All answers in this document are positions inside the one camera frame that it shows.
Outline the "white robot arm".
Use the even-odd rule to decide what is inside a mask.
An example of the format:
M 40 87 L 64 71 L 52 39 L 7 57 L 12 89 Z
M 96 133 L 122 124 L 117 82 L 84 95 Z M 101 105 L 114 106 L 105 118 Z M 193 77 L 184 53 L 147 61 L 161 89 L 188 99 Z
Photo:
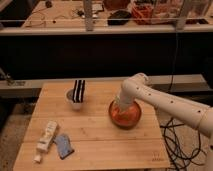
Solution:
M 208 137 L 209 147 L 204 171 L 213 171 L 213 107 L 150 88 L 148 76 L 144 73 L 125 79 L 115 102 L 121 111 L 125 111 L 135 99 L 167 112 Z

